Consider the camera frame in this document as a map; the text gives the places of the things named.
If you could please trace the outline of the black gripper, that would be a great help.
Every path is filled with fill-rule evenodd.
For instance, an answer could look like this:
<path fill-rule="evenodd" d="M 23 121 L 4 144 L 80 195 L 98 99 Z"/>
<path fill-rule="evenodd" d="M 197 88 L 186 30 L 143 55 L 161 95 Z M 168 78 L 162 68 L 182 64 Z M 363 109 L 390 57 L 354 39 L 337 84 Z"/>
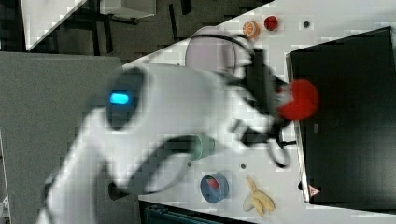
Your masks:
<path fill-rule="evenodd" d="M 251 64 L 245 67 L 244 85 L 251 95 L 247 102 L 262 114 L 276 114 L 276 90 L 284 81 L 264 63 L 264 50 L 254 49 Z"/>

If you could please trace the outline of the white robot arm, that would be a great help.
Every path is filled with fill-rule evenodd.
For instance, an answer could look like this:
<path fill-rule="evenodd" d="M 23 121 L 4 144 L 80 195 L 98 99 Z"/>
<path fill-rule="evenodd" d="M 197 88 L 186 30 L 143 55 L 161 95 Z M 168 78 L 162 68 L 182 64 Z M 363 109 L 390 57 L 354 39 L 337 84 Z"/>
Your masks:
<path fill-rule="evenodd" d="M 115 185 L 148 193 L 150 179 L 172 155 L 164 144 L 231 122 L 232 86 L 245 89 L 248 105 L 275 114 L 276 91 L 284 81 L 272 75 L 259 52 L 245 77 L 185 66 L 144 63 L 118 76 L 103 105 L 83 120 L 60 170 L 45 188 L 36 224 L 97 224 L 93 188 L 107 168 Z"/>

